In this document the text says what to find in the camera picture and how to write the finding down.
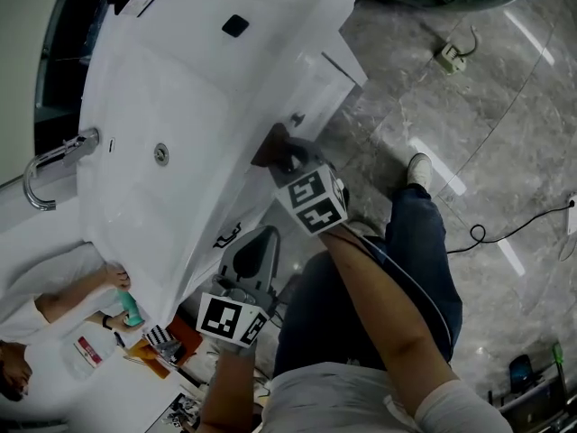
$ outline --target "gray t-shirt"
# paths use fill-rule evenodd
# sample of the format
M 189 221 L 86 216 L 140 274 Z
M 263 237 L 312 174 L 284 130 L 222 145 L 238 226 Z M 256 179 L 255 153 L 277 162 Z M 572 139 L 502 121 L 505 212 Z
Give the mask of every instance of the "gray t-shirt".
M 429 394 L 412 420 L 396 400 L 387 373 L 322 363 L 272 381 L 263 433 L 512 433 L 499 412 L 462 381 Z

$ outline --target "electrical outlet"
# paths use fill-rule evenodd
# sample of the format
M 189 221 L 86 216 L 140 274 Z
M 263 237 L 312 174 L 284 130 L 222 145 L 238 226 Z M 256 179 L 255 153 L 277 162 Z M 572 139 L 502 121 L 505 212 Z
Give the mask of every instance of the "electrical outlet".
M 462 72 L 467 67 L 467 60 L 460 57 L 461 52 L 452 43 L 447 43 L 435 56 L 436 60 L 449 74 Z
M 567 234 L 577 233 L 577 194 L 569 198 L 569 203 L 573 202 L 573 207 L 567 210 Z

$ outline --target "sneaker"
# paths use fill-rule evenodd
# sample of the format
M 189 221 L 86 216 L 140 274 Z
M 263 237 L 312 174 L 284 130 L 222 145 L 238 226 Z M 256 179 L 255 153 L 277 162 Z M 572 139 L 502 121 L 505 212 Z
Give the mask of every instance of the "sneaker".
M 433 164 L 429 156 L 422 152 L 415 154 L 408 163 L 407 184 L 416 183 L 428 192 L 433 179 Z

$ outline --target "person's arm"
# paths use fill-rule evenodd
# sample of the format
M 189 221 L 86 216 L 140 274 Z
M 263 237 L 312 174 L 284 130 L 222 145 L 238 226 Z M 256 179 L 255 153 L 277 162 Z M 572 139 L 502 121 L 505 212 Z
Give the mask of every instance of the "person's arm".
M 43 293 L 34 303 L 46 320 L 53 323 L 78 306 L 92 292 L 104 287 L 129 290 L 128 274 L 122 268 L 105 265 L 57 293 Z
M 97 311 L 96 313 L 94 313 L 93 315 L 88 316 L 86 319 L 84 319 L 86 322 L 93 322 L 94 324 L 98 324 L 100 327 L 103 324 L 104 318 L 107 315 L 105 313 L 103 313 L 102 311 Z M 118 330 L 120 332 L 124 332 L 127 334 L 130 334 L 132 332 L 137 331 L 139 328 L 141 328 L 142 326 L 144 326 L 144 322 L 141 322 L 140 324 L 137 324 L 136 326 L 129 326 L 128 324 L 126 324 L 124 322 L 124 319 L 128 316 L 128 311 L 124 311 L 122 313 L 120 313 L 119 315 L 116 316 L 111 316 L 110 318 L 108 318 L 108 320 L 106 321 L 106 324 L 111 327 L 113 330 Z
M 200 412 L 198 433 L 249 433 L 252 429 L 254 355 L 223 351 Z
M 415 416 L 433 390 L 458 377 L 441 356 L 411 299 L 377 263 L 339 237 L 365 249 L 341 227 L 320 235 L 400 400 Z

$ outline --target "jeans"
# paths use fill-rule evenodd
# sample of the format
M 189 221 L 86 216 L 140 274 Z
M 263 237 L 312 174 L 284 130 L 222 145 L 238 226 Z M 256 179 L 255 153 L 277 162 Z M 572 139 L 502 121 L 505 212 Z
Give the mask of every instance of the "jeans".
M 444 235 L 443 219 L 431 197 L 412 184 L 393 197 L 385 238 L 367 238 L 393 262 L 367 246 L 416 305 L 449 362 L 463 322 L 463 304 L 449 271 Z M 274 376 L 323 362 L 385 370 L 328 252 L 307 263 L 288 305 Z

